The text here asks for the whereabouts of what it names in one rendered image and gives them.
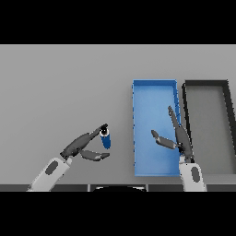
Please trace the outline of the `dark grey bin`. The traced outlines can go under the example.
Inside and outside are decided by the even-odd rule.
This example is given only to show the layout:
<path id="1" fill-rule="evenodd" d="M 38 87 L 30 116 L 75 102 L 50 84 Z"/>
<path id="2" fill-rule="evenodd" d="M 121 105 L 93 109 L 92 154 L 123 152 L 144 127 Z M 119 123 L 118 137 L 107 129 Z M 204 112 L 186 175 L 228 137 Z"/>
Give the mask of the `dark grey bin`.
<path id="1" fill-rule="evenodd" d="M 228 80 L 185 80 L 183 109 L 204 174 L 236 174 L 236 120 Z"/>

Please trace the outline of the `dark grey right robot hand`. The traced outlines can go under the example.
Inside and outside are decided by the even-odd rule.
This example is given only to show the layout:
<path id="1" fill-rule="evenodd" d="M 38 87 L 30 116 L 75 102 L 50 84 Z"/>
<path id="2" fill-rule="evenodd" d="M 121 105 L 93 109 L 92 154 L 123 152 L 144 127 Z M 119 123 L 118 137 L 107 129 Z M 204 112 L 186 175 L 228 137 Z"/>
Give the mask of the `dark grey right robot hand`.
<path id="1" fill-rule="evenodd" d="M 175 132 L 175 141 L 169 140 L 163 136 L 160 136 L 155 130 L 151 131 L 152 136 L 155 138 L 156 143 L 160 146 L 169 149 L 179 149 L 179 153 L 184 156 L 184 160 L 188 163 L 195 162 L 195 155 L 190 142 L 190 137 L 187 134 L 185 128 L 178 123 L 176 115 L 171 106 L 168 107 L 169 116 L 171 117 L 172 125 Z"/>

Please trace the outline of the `blue pipe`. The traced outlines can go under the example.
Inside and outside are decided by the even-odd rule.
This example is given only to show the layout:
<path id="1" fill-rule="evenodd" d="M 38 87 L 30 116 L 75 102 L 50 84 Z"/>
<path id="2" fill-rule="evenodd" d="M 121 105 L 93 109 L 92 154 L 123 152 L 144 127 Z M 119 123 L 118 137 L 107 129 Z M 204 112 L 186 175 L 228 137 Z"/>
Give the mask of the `blue pipe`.
<path id="1" fill-rule="evenodd" d="M 106 149 L 109 149 L 111 147 L 111 136 L 110 131 L 107 127 L 103 126 L 100 130 L 100 138 L 103 146 Z"/>

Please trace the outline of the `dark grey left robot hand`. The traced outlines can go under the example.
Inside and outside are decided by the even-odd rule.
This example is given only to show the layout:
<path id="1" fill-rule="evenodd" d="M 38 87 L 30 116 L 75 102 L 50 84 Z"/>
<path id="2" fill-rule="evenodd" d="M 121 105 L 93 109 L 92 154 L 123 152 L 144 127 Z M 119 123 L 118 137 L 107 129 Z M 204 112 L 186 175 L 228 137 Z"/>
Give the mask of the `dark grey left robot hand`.
<path id="1" fill-rule="evenodd" d="M 85 133 L 79 136 L 74 141 L 72 141 L 61 153 L 60 155 L 68 160 L 70 157 L 75 157 L 80 154 L 83 159 L 89 159 L 92 161 L 100 161 L 101 159 L 106 159 L 110 156 L 109 153 L 98 153 L 90 150 L 85 150 L 85 147 L 93 140 L 96 136 L 101 135 L 103 139 L 109 136 L 108 125 L 103 124 L 98 127 L 92 133 Z"/>

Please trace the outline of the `blue bin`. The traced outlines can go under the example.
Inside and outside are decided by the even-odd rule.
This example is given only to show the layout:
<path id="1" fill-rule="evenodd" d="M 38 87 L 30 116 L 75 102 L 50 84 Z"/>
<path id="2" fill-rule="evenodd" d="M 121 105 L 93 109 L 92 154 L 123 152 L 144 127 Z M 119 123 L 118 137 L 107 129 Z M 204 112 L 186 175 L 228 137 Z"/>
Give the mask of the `blue bin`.
<path id="1" fill-rule="evenodd" d="M 180 123 L 177 81 L 134 79 L 132 90 L 135 176 L 178 176 L 179 150 L 158 145 L 151 134 L 155 130 L 160 136 L 176 141 L 168 107 L 172 107 Z"/>

